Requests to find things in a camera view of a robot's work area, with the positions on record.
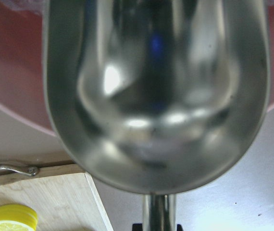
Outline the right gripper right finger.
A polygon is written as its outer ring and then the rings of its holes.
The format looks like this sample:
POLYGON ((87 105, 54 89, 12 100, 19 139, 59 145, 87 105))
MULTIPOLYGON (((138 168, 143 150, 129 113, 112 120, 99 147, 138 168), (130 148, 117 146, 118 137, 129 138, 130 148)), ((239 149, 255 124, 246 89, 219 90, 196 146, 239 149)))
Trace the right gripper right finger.
POLYGON ((182 225, 180 225, 180 224, 175 224, 174 230, 175 230, 175 231, 183 231, 182 225))

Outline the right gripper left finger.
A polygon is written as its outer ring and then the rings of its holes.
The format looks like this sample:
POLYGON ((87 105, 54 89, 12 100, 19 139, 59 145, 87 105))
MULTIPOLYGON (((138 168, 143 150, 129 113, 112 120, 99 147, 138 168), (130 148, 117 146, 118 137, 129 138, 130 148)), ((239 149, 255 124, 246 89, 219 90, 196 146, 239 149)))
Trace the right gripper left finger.
POLYGON ((132 231, 143 231, 142 223, 132 224, 132 231))

